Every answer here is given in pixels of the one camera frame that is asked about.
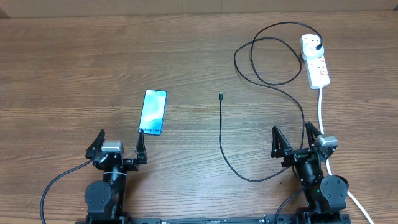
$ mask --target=power strip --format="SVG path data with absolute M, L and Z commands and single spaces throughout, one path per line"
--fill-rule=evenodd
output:
M 305 34 L 301 37 L 300 43 L 310 88 L 316 90 L 329 85 L 329 73 L 326 67 L 325 56 L 323 56 L 325 50 L 323 46 L 320 50 L 315 48 L 320 43 L 319 36 Z

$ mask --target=black cable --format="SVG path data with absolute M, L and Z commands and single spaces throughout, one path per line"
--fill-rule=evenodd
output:
M 279 171 L 279 172 L 276 173 L 276 174 L 272 174 L 272 175 L 270 175 L 269 177 L 266 177 L 266 178 L 263 178 L 263 179 L 259 179 L 259 180 L 247 179 L 247 178 L 243 177 L 241 174 L 239 174 L 238 172 L 236 172 L 236 170 L 235 170 L 235 169 L 231 166 L 231 164 L 228 162 L 228 160 L 227 160 L 227 158 L 226 158 L 226 156 L 225 156 L 225 154 L 224 154 L 223 147 L 222 147 L 222 145 L 221 145 L 221 127 L 222 127 L 222 122 L 223 122 L 223 115 L 221 114 L 221 102 L 223 101 L 223 94 L 222 94 L 222 93 L 219 93 L 218 99 L 220 100 L 220 135 L 218 136 L 218 142 L 220 143 L 220 150 L 221 150 L 221 153 L 222 153 L 222 155 L 223 155 L 223 157 L 224 157 L 225 162 L 228 164 L 229 168 L 231 168 L 231 170 L 232 170 L 238 177 L 240 177 L 240 178 L 242 178 L 242 179 L 244 179 L 244 180 L 246 180 L 246 181 L 253 182 L 253 183 L 262 182 L 262 181 L 271 179 L 271 178 L 273 178 L 273 177 L 275 177 L 275 176 L 277 176 L 277 175 L 283 173 L 283 171 L 287 170 L 288 167 L 282 169 L 281 171 Z
M 44 198 L 45 198 L 45 195 L 47 194 L 47 192 L 49 191 L 51 185 L 53 185 L 59 178 L 65 176 L 65 175 L 67 175 L 67 174 L 70 174 L 71 172 L 76 171 L 76 170 L 78 170 L 78 169 L 80 169 L 80 168 L 82 168 L 82 167 L 84 167 L 84 166 L 90 164 L 91 162 L 93 162 L 93 160 L 94 160 L 94 157 L 93 157 L 92 159 L 90 159 L 89 161 L 85 162 L 84 164 L 82 164 L 82 165 L 80 165 L 80 166 L 77 166 L 77 167 L 75 167 L 75 168 L 73 168 L 73 169 L 71 169 L 71 170 L 68 170 L 68 171 L 66 171 L 66 172 L 64 172 L 64 173 L 62 173 L 62 174 L 60 174 L 58 177 L 54 178 L 53 180 L 51 180 L 51 182 L 50 182 L 50 183 L 48 184 L 48 186 L 45 188 L 45 190 L 44 190 L 44 192 L 43 192 L 42 200 L 41 200 L 41 202 L 40 202 L 40 217 L 41 217 L 41 219 L 42 219 L 42 224 L 46 224 L 46 223 L 45 223 L 45 219 L 44 219 Z
M 293 96 L 290 96 L 288 93 L 286 93 L 286 92 L 284 92 L 284 91 L 282 91 L 282 90 L 280 90 L 280 89 L 278 89 L 278 88 L 276 88 L 276 87 L 273 87 L 273 86 L 277 86 L 277 85 L 284 85 L 284 84 L 287 84 L 287 83 L 293 81 L 295 78 L 298 77 L 298 75 L 300 74 L 300 72 L 301 72 L 301 70 L 302 70 L 302 63 L 301 63 L 300 57 L 299 57 L 299 55 L 296 53 L 296 51 L 295 51 L 289 44 L 287 44 L 286 42 L 284 42 L 283 40 L 281 40 L 281 39 L 279 39 L 279 38 L 276 38 L 276 37 L 262 37 L 262 38 L 258 38 L 258 39 L 257 39 L 257 36 L 258 36 L 261 32 L 263 32 L 264 30 L 266 30 L 266 29 L 268 29 L 268 28 L 270 28 L 270 27 L 273 27 L 273 26 L 281 25 L 281 24 L 297 24 L 297 25 L 301 25 L 301 26 L 307 27 L 307 28 L 309 28 L 310 30 L 314 31 L 314 32 L 319 36 L 319 38 L 320 38 L 320 44 L 316 46 L 316 49 L 317 49 L 317 50 L 321 49 L 321 47 L 322 47 L 322 36 L 321 36 L 314 28 L 312 28 L 312 27 L 310 27 L 310 26 L 308 26 L 308 25 L 306 25 L 306 24 L 303 24 L 303 23 L 301 23 L 301 22 L 278 22 L 278 23 L 276 23 L 276 24 L 272 24 L 272 25 L 269 25 L 269 26 L 263 28 L 262 30 L 260 30 L 260 31 L 254 36 L 254 38 L 253 38 L 252 41 L 250 41 L 250 42 L 244 44 L 243 46 L 241 46 L 240 48 L 238 48 L 238 49 L 235 51 L 235 53 L 234 53 L 234 64 L 235 64 L 235 69 L 238 71 L 238 73 L 239 73 L 245 80 L 247 80 L 248 82 L 250 82 L 250 83 L 252 83 L 252 84 L 255 84 L 255 85 L 258 85 L 258 86 L 263 86 L 263 87 L 266 87 L 266 88 L 270 88 L 270 89 L 279 91 L 279 92 L 285 94 L 286 96 L 288 96 L 290 99 L 292 99 L 292 100 L 297 104 L 297 106 L 300 108 L 300 111 L 301 111 L 301 114 L 302 114 L 302 121 L 303 121 L 303 125 L 302 125 L 302 138 L 301 138 L 301 145 L 300 145 L 300 149 L 302 149 L 302 148 L 303 148 L 303 142 L 304 142 L 304 135 L 305 135 L 305 118 L 304 118 L 304 111 L 303 111 L 303 108 L 302 108 L 301 104 L 300 104 Z M 291 78 L 290 80 L 287 80 L 287 81 L 285 81 L 285 82 L 281 82 L 281 83 L 270 83 L 270 82 L 267 82 L 267 81 L 263 80 L 263 79 L 260 77 L 260 75 L 257 73 L 256 67 L 254 66 L 254 61 L 253 61 L 253 47 L 254 47 L 254 43 L 257 42 L 257 41 L 260 41 L 260 40 L 278 40 L 279 42 L 282 42 L 286 47 L 288 47 L 288 48 L 293 52 L 293 54 L 296 56 L 296 58 L 297 58 L 297 60 L 298 60 L 298 64 L 300 65 L 300 69 L 298 70 L 297 74 L 296 74 L 293 78 Z M 241 71 L 239 70 L 238 65 L 237 65 L 237 63 L 236 63 L 236 54 L 237 54 L 237 52 L 240 51 L 243 47 L 245 47 L 245 46 L 247 46 L 247 45 L 249 45 L 249 44 L 251 44 L 251 49 L 250 49 L 250 61 L 251 61 L 251 65 L 252 65 L 253 71 L 254 71 L 254 73 L 256 74 L 256 76 L 258 77 L 258 79 L 259 79 L 261 82 L 263 82 L 265 85 L 263 85 L 263 84 L 261 84 L 261 83 L 256 83 L 256 82 L 254 82 L 254 81 L 248 79 L 247 77 L 245 77 L 245 76 L 241 73 Z M 220 99 L 220 148 L 221 148 L 221 100 L 222 100 L 222 97 L 221 97 L 221 99 Z M 318 154 L 318 153 L 317 153 L 317 155 L 318 155 L 319 171 L 321 172 L 321 167 L 320 167 L 320 166 L 321 166 L 321 162 L 320 162 L 320 160 L 319 160 L 319 154 Z M 235 172 L 235 174 L 238 175 L 240 178 L 243 178 L 242 176 L 240 176 L 240 175 L 231 167 L 231 165 L 229 164 L 229 162 L 227 161 L 227 159 L 225 158 L 225 156 L 224 156 L 224 159 L 225 159 L 225 161 L 227 162 L 227 164 L 229 165 L 229 167 Z M 312 184 L 314 184 L 314 183 L 318 180 L 319 175 L 320 175 L 320 172 L 317 174 L 317 177 L 313 180 L 312 183 L 308 184 L 307 186 L 302 187 L 298 192 L 294 193 L 292 196 L 290 196 L 289 198 L 287 198 L 287 199 L 282 203 L 282 205 L 279 207 L 279 209 L 278 209 L 278 211 L 277 211 L 277 213 L 276 213 L 276 215 L 275 215 L 275 224 L 277 224 L 277 217 L 278 217 L 280 211 L 282 210 L 282 208 L 285 206 L 285 204 L 287 204 L 290 200 L 292 200 L 293 198 L 295 198 L 296 196 L 298 196 L 303 190 L 306 190 L 308 187 L 310 187 Z
M 286 93 L 285 91 L 282 91 L 282 90 L 280 90 L 280 89 L 278 89 L 278 88 L 276 88 L 276 87 L 273 87 L 273 86 L 276 86 L 276 85 L 284 85 L 284 84 L 287 84 L 287 83 L 293 81 L 295 78 L 298 77 L 298 75 L 300 74 L 300 72 L 301 72 L 301 70 L 302 70 L 302 63 L 301 63 L 300 57 L 299 57 L 299 55 L 296 53 L 296 51 L 295 51 L 289 44 L 287 44 L 286 42 L 284 42 L 283 40 L 281 40 L 281 39 L 279 39 L 279 38 L 276 38 L 276 37 L 261 37 L 261 38 L 258 38 L 258 39 L 257 39 L 257 36 L 258 36 L 261 32 L 263 32 L 264 30 L 266 30 L 266 29 L 268 29 L 268 28 L 270 28 L 270 27 L 276 26 L 276 25 L 281 25 L 281 24 L 297 24 L 297 25 L 301 25 L 301 26 L 304 26 L 304 27 L 309 28 L 310 30 L 314 31 L 314 32 L 319 36 L 319 38 L 320 38 L 320 44 L 316 47 L 316 49 L 319 50 L 319 49 L 322 47 L 322 36 L 321 36 L 314 28 L 312 28 L 312 27 L 310 27 L 310 26 L 308 26 L 308 25 L 306 25 L 306 24 L 303 24 L 303 23 L 301 23 L 301 22 L 278 22 L 278 23 L 276 23 L 276 24 L 272 24 L 272 25 L 267 26 L 266 28 L 263 28 L 262 30 L 260 30 L 260 31 L 254 36 L 253 41 L 250 41 L 250 42 L 244 44 L 243 46 L 241 46 L 240 48 L 238 48 L 238 49 L 235 51 L 235 53 L 234 53 L 234 65 L 235 65 L 235 69 L 238 71 L 238 73 L 239 73 L 245 80 L 247 80 L 248 82 L 250 82 L 250 83 L 252 83 L 252 84 L 255 84 L 255 85 L 259 85 L 259 86 L 263 86 L 263 87 L 266 87 L 266 88 L 270 88 L 270 89 L 273 89 L 273 90 L 277 90 L 277 91 L 279 91 L 279 92 L 285 94 L 286 96 L 288 96 L 290 99 L 292 99 L 292 100 L 297 104 L 297 106 L 300 108 L 300 111 L 301 111 L 301 114 L 302 114 L 302 120 L 303 120 L 303 125 L 302 125 L 302 138 L 301 138 L 301 145 L 300 145 L 300 149 L 302 149 L 302 148 L 303 148 L 303 142 L 304 142 L 304 135 L 305 135 L 305 118 L 304 118 L 304 111 L 303 111 L 303 108 L 302 108 L 301 104 L 300 104 L 293 96 L 290 96 L 290 95 L 289 95 L 288 93 Z M 279 42 L 282 42 L 286 47 L 288 47 L 288 48 L 293 52 L 293 54 L 296 56 L 296 58 L 297 58 L 297 60 L 298 60 L 298 64 L 300 65 L 300 69 L 298 70 L 297 74 L 296 74 L 293 78 L 291 78 L 290 80 L 287 80 L 287 81 L 285 81 L 285 82 L 282 82 L 282 83 L 269 83 L 269 82 L 264 81 L 264 80 L 259 76 L 259 74 L 257 73 L 256 67 L 254 66 L 254 62 L 253 62 L 253 47 L 254 47 L 254 43 L 257 42 L 257 41 L 260 41 L 260 40 L 278 40 Z M 254 70 L 254 73 L 256 74 L 256 76 L 258 77 L 258 79 L 259 79 L 261 82 L 265 83 L 266 85 L 263 85 L 263 84 L 261 84 L 261 83 L 256 83 L 256 82 L 254 82 L 254 81 L 248 79 L 247 77 L 245 77 L 245 76 L 242 74 L 242 72 L 241 72 L 241 71 L 239 70 L 239 68 L 238 68 L 238 64 L 236 63 L 236 54 L 237 54 L 237 52 L 239 52 L 242 48 L 244 48 L 245 46 L 247 46 L 247 45 L 249 45 L 249 44 L 251 44 L 250 59 L 251 59 L 251 65 L 252 65 L 252 68 L 253 68 L 253 70 Z
M 303 110 L 303 108 L 301 107 L 301 104 L 300 104 L 293 96 L 290 96 L 288 93 L 286 93 L 286 92 L 283 91 L 283 90 L 280 90 L 280 89 L 278 89 L 278 88 L 276 88 L 276 87 L 273 87 L 273 86 L 263 85 L 263 84 L 261 84 L 261 83 L 256 83 L 256 82 L 254 82 L 254 81 L 248 79 L 246 76 L 244 76 L 244 75 L 242 74 L 242 72 L 241 72 L 240 69 L 238 68 L 238 64 L 236 63 L 236 54 L 237 54 L 237 52 L 239 52 L 242 48 L 244 48 L 245 46 L 247 46 L 247 45 L 249 45 L 249 44 L 251 44 L 251 43 L 253 43 L 253 42 L 257 42 L 257 41 L 260 41 L 260 40 L 269 40 L 269 39 L 278 40 L 278 41 L 282 42 L 282 43 L 285 44 L 285 45 L 294 53 L 294 55 L 297 57 L 298 63 L 300 64 L 300 70 L 298 71 L 298 74 L 297 74 L 296 76 L 294 76 L 293 78 L 291 78 L 290 80 L 288 80 L 288 81 L 286 81 L 286 82 L 283 82 L 283 83 L 286 84 L 286 83 L 289 83 L 289 82 L 293 81 L 293 80 L 300 74 L 301 69 L 302 69 L 302 64 L 301 64 L 300 57 L 299 57 L 299 55 L 297 55 L 296 51 L 294 51 L 294 49 L 293 49 L 291 46 L 289 46 L 289 44 L 285 43 L 283 40 L 281 40 L 281 39 L 279 39 L 279 38 L 276 38 L 276 37 L 261 37 L 261 38 L 258 38 L 258 39 L 256 39 L 256 40 L 254 40 L 254 41 L 250 41 L 250 42 L 244 44 L 243 46 L 241 46 L 240 48 L 238 48 L 238 49 L 235 51 L 235 54 L 234 54 L 235 69 L 236 69 L 236 70 L 238 71 L 238 73 L 239 73 L 245 80 L 247 80 L 248 82 L 250 82 L 250 83 L 252 83 L 252 84 L 255 84 L 255 85 L 258 85 L 258 86 L 262 86 L 262 87 L 266 87 L 266 88 L 270 88 L 270 89 L 279 91 L 279 92 L 285 94 L 286 96 L 288 96 L 290 99 L 292 99 L 292 100 L 297 104 L 297 106 L 300 108 L 300 111 L 301 111 L 301 114 L 302 114 L 302 120 L 303 120 L 302 137 L 301 137 L 301 145 L 300 145 L 300 149 L 302 149 L 302 148 L 303 148 L 303 143 L 304 143 L 304 133 L 305 133 L 305 118 L 304 118 L 304 110 Z

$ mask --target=blue phone screen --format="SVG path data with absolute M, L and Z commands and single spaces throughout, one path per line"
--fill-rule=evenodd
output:
M 145 92 L 139 131 L 143 130 L 144 134 L 162 134 L 166 99 L 166 91 L 147 90 Z

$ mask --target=wood grain surface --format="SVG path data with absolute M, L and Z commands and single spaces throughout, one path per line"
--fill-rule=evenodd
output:
M 224 93 L 223 147 L 236 170 L 251 179 L 281 170 L 281 160 L 270 155 L 271 129 L 278 125 L 299 147 L 300 110 L 284 95 L 243 80 L 233 65 L 239 46 L 281 21 L 304 22 L 323 36 L 331 76 L 323 123 L 339 140 L 333 172 L 349 181 L 375 223 L 397 223 L 394 11 L 0 20 L 0 223 L 40 223 L 44 188 L 86 161 L 85 149 L 101 129 L 107 139 L 123 140 L 131 156 L 148 89 L 169 93 L 164 131 L 146 137 L 149 163 L 129 174 L 126 211 L 137 218 L 275 213 L 299 183 L 291 170 L 257 184 L 235 176 L 218 146 L 218 92 Z M 306 33 L 283 25 L 264 36 L 299 52 Z M 270 82 L 299 69 L 278 42 L 254 50 L 257 69 Z M 238 65 L 255 80 L 248 48 L 238 53 Z M 318 124 L 318 92 L 309 89 L 305 68 L 280 88 L 301 102 L 306 121 Z M 45 201 L 47 223 L 83 220 L 86 186 L 101 177 L 87 166 L 56 182 Z M 346 201 L 353 223 L 366 223 Z M 305 206 L 302 196 L 282 213 L 299 206 Z

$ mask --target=white power strip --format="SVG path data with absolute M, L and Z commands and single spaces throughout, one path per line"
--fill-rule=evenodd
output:
M 320 39 L 317 35 L 305 34 L 300 39 L 302 46 L 302 57 L 305 61 L 305 68 L 307 69 L 308 82 L 310 83 L 311 89 L 319 89 L 319 100 L 318 100 L 318 121 L 319 128 L 323 134 L 322 125 L 322 89 L 323 87 L 330 84 L 329 73 L 326 67 L 325 57 L 323 56 L 325 50 L 322 46 L 320 50 L 315 47 L 320 43 Z M 326 169 L 329 175 L 333 175 L 330 169 L 329 159 L 326 160 Z M 373 224 L 371 217 L 357 201 L 354 195 L 348 191 L 348 196 L 354 201 L 361 212 L 365 215 L 366 219 L 370 224 Z
M 320 50 L 315 48 L 320 43 L 319 36 L 305 34 L 301 37 L 300 43 L 310 88 L 316 90 L 329 85 L 329 73 L 323 56 L 325 50 L 323 46 Z

